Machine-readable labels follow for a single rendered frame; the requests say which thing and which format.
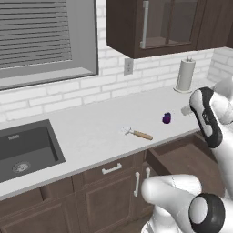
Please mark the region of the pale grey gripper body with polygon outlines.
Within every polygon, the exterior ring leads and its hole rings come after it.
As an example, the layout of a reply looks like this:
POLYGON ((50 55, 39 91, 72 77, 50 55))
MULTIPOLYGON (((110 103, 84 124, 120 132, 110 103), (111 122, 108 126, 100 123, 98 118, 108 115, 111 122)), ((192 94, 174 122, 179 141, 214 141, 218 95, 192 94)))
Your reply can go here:
POLYGON ((192 110, 189 106, 184 106, 181 108, 181 113, 184 115, 184 116, 187 116, 187 115, 190 115, 192 113, 192 110))

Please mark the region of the open brown drawer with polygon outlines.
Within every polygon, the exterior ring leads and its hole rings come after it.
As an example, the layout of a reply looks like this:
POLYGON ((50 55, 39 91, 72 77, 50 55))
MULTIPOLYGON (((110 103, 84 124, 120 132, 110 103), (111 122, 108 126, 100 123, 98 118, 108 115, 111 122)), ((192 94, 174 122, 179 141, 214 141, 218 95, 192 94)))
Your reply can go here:
POLYGON ((218 162, 200 132, 150 148, 146 162, 157 175, 194 175, 204 192, 224 196, 218 162))

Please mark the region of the brown drawer front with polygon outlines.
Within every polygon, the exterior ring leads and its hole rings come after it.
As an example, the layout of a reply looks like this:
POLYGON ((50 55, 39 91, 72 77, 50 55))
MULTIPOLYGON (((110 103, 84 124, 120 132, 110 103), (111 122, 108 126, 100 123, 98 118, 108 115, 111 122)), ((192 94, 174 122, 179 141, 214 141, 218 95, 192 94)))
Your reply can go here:
POLYGON ((120 159, 117 159, 115 161, 106 163, 104 165, 101 165, 99 167, 95 167, 92 169, 88 169, 87 171, 84 171, 80 174, 76 174, 72 176, 72 181, 74 185, 74 190, 78 191, 84 186, 95 184, 96 182, 100 182, 104 179, 107 179, 109 177, 113 177, 116 175, 119 175, 125 171, 128 171, 130 168, 134 166, 134 157, 128 156, 128 157, 122 157, 120 159), (115 167, 117 163, 121 163, 122 168, 111 172, 109 174, 103 175, 102 174, 102 168, 109 169, 111 167, 115 167))

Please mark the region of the white paper towel roll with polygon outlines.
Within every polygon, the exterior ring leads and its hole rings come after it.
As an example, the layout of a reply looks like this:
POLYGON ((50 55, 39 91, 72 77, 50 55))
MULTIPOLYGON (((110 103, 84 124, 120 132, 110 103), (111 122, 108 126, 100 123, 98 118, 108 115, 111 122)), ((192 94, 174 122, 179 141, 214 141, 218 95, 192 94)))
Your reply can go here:
POLYGON ((191 82, 195 69, 196 61, 187 56, 185 59, 181 60, 180 68, 177 76, 177 84, 174 87, 174 90, 186 94, 191 92, 191 82))

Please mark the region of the glass cupboard door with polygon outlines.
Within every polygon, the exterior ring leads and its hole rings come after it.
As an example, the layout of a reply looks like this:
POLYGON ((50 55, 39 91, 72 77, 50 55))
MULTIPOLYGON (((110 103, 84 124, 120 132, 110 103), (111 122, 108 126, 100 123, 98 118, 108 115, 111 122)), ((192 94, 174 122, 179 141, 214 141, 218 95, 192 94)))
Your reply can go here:
POLYGON ((140 47, 144 0, 137 0, 134 58, 194 50, 203 13, 203 0, 149 0, 146 48, 140 47))

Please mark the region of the narrow brown cupboard door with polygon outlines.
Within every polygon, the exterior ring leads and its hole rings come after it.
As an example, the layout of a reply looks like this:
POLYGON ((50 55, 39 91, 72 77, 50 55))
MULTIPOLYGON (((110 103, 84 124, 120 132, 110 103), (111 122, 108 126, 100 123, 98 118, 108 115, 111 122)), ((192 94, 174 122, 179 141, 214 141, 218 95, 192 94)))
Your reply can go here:
POLYGON ((134 197, 134 204, 135 204, 135 213, 134 213, 134 219, 139 219, 145 216, 146 214, 153 212, 153 206, 151 204, 148 204, 141 195, 141 185, 143 181, 146 179, 146 168, 150 168, 150 176, 156 176, 157 173, 153 170, 153 168, 147 163, 144 162, 142 164, 142 167, 138 170, 140 173, 140 181, 139 181, 139 190, 138 190, 138 196, 137 198, 134 197))

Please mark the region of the brown base cupboard door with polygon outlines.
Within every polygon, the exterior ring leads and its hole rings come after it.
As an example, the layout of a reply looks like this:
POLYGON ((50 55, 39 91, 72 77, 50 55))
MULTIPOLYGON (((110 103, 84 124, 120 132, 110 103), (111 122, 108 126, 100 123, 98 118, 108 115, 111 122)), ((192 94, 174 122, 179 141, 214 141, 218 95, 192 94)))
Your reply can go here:
POLYGON ((80 233, 110 233, 133 214, 131 172, 97 182, 76 192, 80 233))

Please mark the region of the grey framed window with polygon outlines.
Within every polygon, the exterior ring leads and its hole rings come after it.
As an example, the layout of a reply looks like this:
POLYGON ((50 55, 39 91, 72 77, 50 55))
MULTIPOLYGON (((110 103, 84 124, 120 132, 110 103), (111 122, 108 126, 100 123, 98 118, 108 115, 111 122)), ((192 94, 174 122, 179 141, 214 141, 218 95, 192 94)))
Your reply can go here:
POLYGON ((0 69, 0 90, 97 73, 96 1, 66 0, 72 59, 0 69))

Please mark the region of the brown sink front panel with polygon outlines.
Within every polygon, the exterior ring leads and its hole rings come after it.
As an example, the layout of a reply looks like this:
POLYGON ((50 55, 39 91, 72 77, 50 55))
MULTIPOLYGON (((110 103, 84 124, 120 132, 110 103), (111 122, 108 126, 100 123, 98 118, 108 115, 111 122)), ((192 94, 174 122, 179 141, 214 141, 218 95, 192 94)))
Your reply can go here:
POLYGON ((5 200, 0 201, 0 212, 15 212, 52 198, 61 198, 73 192, 72 179, 61 179, 5 200))

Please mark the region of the dark grey sink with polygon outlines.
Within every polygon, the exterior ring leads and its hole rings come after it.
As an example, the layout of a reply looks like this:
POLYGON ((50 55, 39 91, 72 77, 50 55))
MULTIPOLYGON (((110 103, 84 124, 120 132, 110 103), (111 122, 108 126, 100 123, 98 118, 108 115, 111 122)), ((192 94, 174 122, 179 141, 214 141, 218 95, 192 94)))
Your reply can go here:
POLYGON ((0 183, 65 161, 48 119, 0 130, 0 183))

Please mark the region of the grey window blinds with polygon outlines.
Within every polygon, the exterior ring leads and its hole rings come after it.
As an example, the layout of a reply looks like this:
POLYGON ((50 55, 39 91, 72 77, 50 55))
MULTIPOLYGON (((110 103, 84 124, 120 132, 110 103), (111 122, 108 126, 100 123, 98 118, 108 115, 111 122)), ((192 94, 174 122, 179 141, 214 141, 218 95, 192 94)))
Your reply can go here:
POLYGON ((66 0, 0 0, 0 69, 71 59, 66 0))

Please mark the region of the wide brown cupboard door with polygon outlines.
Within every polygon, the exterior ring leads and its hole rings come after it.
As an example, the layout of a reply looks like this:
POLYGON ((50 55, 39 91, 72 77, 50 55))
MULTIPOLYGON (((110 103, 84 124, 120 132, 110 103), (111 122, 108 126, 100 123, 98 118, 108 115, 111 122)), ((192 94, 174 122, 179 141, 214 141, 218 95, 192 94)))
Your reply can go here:
POLYGON ((80 233, 74 195, 0 220, 0 233, 80 233))

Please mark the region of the wooden handled kitchen tool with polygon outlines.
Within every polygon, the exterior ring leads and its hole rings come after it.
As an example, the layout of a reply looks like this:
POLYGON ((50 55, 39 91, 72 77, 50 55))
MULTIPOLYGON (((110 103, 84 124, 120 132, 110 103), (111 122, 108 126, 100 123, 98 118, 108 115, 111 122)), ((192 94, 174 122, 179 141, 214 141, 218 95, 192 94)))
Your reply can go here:
POLYGON ((146 133, 142 133, 140 131, 133 130, 131 127, 124 127, 123 131, 124 131, 125 135, 132 134, 132 135, 135 135, 137 137, 142 137, 142 138, 147 139, 147 140, 153 140, 152 136, 150 136, 146 133))

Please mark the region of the grey wall socket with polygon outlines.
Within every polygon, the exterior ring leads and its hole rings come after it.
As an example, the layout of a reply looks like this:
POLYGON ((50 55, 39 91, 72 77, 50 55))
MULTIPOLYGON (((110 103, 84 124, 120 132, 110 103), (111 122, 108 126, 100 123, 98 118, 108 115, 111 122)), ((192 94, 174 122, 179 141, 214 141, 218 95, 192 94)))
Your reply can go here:
POLYGON ((133 73, 134 60, 132 58, 126 58, 124 63, 124 75, 131 75, 133 73))

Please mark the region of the dark brown wall cupboard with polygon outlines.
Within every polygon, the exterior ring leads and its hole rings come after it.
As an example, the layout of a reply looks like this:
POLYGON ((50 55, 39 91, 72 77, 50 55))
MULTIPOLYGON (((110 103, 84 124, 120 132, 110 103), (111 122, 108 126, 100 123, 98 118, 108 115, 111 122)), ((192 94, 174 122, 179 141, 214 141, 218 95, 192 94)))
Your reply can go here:
MULTIPOLYGON (((203 0, 203 13, 194 50, 225 46, 233 32, 233 0, 203 0)), ((106 0, 106 43, 134 58, 137 0, 106 0)))

